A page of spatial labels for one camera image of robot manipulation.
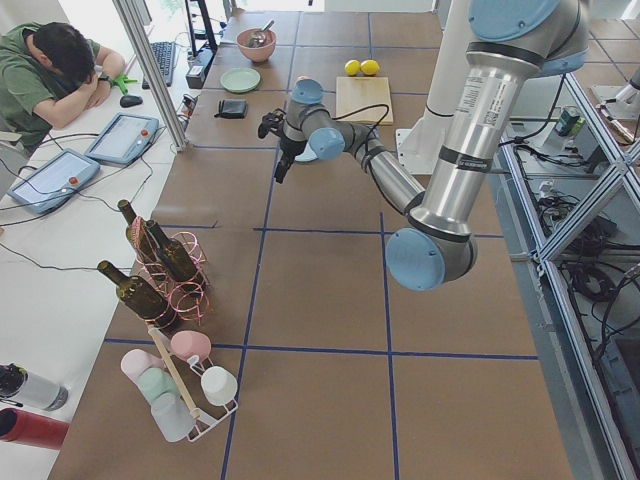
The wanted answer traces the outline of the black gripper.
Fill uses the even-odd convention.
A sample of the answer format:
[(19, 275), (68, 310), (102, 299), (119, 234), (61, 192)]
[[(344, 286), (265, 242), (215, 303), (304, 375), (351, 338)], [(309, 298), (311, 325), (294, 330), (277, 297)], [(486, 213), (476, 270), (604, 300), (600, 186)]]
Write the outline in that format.
[(285, 112), (279, 113), (277, 134), (280, 138), (281, 157), (277, 162), (274, 179), (282, 184), (295, 158), (302, 154), (306, 147), (306, 137), (299, 126), (291, 124)]

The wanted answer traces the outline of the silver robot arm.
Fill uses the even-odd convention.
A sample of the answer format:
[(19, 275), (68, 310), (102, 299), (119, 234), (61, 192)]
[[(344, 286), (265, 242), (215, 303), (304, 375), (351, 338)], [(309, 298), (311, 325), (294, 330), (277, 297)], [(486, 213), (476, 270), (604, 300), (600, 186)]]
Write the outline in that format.
[(587, 1), (473, 1), (464, 8), (470, 71), (428, 185), (400, 165), (372, 128), (332, 118), (313, 79), (297, 81), (288, 108), (265, 115), (258, 129), (259, 137), (280, 139), (275, 180), (284, 180), (306, 148), (320, 160), (351, 154), (409, 223), (386, 246), (393, 278), (425, 291), (464, 276), (477, 256), (470, 212), (521, 89), (531, 78), (583, 65), (589, 8)]

